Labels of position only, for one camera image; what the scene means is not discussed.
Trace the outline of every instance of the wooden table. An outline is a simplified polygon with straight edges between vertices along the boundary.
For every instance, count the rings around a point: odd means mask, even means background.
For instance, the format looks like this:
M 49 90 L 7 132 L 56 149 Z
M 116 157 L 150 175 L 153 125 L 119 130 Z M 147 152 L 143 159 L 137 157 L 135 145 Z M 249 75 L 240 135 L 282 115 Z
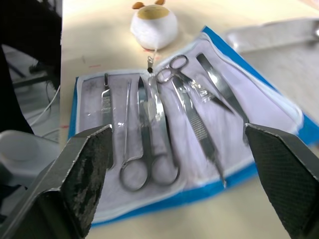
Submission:
M 144 68 L 149 52 L 130 33 L 129 0 L 64 0 L 60 142 L 67 140 L 75 77 L 114 69 Z M 178 19 L 176 42 L 163 59 L 191 42 L 208 25 L 217 33 L 318 12 L 297 0 L 168 0 Z M 211 200 L 91 230 L 87 238 L 288 239 L 257 178 Z

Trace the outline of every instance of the plush toy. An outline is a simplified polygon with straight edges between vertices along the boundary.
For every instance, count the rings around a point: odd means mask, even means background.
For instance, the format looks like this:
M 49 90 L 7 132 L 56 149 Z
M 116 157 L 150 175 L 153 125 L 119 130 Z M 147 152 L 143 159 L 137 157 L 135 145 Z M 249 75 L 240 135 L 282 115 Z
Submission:
M 145 49 L 161 49 L 177 37 L 176 16 L 162 6 L 164 2 L 164 0 L 158 0 L 154 5 L 148 6 L 137 2 L 133 5 L 133 9 L 138 9 L 138 12 L 133 16 L 131 32 Z

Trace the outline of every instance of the gray plastic object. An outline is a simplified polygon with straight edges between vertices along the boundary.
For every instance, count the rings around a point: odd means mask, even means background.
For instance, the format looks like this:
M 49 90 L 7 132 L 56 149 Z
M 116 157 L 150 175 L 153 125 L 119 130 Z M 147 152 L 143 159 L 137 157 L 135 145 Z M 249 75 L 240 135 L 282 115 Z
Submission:
M 49 139 L 15 130 L 0 133 L 0 184 L 29 187 L 59 153 L 59 144 Z

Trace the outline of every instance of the surgical scissors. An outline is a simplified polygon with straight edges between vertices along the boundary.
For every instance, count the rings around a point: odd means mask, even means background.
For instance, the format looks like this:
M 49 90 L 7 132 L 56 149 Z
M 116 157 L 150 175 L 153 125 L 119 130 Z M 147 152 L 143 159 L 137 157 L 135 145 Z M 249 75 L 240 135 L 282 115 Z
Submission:
M 193 89 L 195 89 L 201 97 L 207 97 L 211 101 L 215 102 L 219 106 L 223 107 L 225 110 L 232 112 L 232 110 L 225 105 L 216 95 L 214 95 L 212 92 L 210 92 L 208 89 L 203 87 L 202 85 L 198 84 L 195 80 L 189 78 L 185 74 L 182 73 L 182 69 L 189 63 L 189 59 L 185 55 L 177 55 L 173 57 L 168 66 L 162 68 L 159 70 L 159 72 L 156 74 L 157 82 L 159 83 L 165 83 L 172 79 L 174 76 L 178 76 L 184 83 L 191 86 Z
M 162 158 L 162 157 L 167 157 L 167 153 L 161 153 L 154 155 L 154 152 L 152 150 L 152 142 L 151 142 L 151 134 L 152 134 L 152 128 L 150 126 L 149 122 L 149 117 L 145 109 L 145 103 L 148 101 L 147 97 L 147 89 L 144 86 L 143 80 L 140 77 L 139 79 L 139 88 L 138 88 L 138 106 L 139 106 L 139 117 L 140 117 L 140 123 L 141 123 L 141 135 L 142 135 L 142 146 L 143 146 L 143 154 L 141 157 L 137 158 L 132 158 L 128 161 L 126 161 L 120 170 L 120 181 L 122 186 L 127 189 L 128 191 L 138 191 L 145 186 L 147 186 L 150 181 L 153 183 L 159 185 L 159 186 L 169 186 L 173 184 L 180 175 L 180 166 L 174 163 L 174 166 L 177 170 L 175 178 L 173 180 L 165 180 L 165 181 L 160 181 L 154 177 L 154 166 L 156 162 Z M 127 181 L 125 180 L 125 171 L 128 169 L 128 166 L 131 165 L 132 163 L 142 163 L 146 170 L 147 170 L 147 175 L 145 178 L 145 181 L 139 185 L 139 186 L 130 186 L 128 185 Z

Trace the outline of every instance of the metal tray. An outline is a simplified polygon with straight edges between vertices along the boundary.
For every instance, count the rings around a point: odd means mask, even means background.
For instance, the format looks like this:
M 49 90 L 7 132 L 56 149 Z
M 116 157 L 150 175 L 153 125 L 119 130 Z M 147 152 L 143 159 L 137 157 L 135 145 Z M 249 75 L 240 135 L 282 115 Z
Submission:
M 319 18 L 237 28 L 224 40 L 319 122 Z

